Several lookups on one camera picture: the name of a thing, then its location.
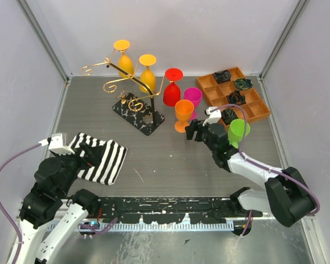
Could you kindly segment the orange plastic wine glass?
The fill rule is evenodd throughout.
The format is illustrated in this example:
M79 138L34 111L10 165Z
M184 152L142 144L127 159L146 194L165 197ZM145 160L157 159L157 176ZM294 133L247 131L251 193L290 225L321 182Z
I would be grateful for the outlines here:
M194 111L194 104L189 100L180 100L175 104L176 123L175 130L179 133L184 133L185 128L189 125L188 121Z

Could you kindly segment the red plastic wine glass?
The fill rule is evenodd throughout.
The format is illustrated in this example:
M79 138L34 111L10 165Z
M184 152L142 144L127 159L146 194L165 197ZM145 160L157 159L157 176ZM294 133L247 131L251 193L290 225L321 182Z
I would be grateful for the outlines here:
M183 78L183 72L178 68L169 68L165 72L165 77L169 85L164 90L163 103L168 107L174 107L181 98L181 91L176 82Z

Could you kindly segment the gold wine glass rack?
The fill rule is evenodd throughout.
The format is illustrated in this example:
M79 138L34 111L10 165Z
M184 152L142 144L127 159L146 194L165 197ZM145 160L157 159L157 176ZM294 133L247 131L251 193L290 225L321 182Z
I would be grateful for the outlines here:
M139 86L139 89L144 94L137 97L133 93L127 93L123 90L117 97L118 102L112 107L113 111L131 124L139 132L146 136L151 135L164 121L165 116L156 110L155 97L161 94L161 89L157 88L152 92L149 87L140 80L141 73L145 70L145 67L139 63L134 65L134 74L128 74L118 67L118 63L114 63L112 58L104 58L102 62L87 65L82 67L81 74L83 76L90 76L94 67L105 65L107 68L115 69L120 75L119 79L111 80L103 85L103 91L111 94L116 92L119 83L125 81L132 81Z

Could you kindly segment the yellow plastic wine glass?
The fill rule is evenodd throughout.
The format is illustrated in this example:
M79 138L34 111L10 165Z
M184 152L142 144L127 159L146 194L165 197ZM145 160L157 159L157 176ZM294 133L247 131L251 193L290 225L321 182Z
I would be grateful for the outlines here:
M130 57L125 53L126 50L130 47L130 42L128 40L118 40L114 43L114 49L121 53L118 67L127 72L128 74L134 74L134 65Z

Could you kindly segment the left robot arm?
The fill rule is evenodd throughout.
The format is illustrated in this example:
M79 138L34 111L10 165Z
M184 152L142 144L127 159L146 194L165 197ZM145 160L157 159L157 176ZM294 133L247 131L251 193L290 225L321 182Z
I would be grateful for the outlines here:
M85 142L69 147L55 137L43 143L53 156L40 163L34 174L35 184L23 199L20 222L15 226L17 240L8 263L49 263L81 221L96 216L100 209L97 195L86 189L77 191L63 219L43 238L78 173L99 165L105 149Z

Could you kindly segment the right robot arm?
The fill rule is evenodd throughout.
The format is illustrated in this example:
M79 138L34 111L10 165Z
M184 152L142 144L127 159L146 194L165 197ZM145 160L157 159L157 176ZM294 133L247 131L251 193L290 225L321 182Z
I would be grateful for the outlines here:
M241 217L249 210L266 212L290 227L317 208L297 169L271 167L250 158L229 143L228 133L221 124L194 119L185 132L187 140L203 142L208 147L219 168L241 175L264 189L242 188L232 194L230 210L235 216Z

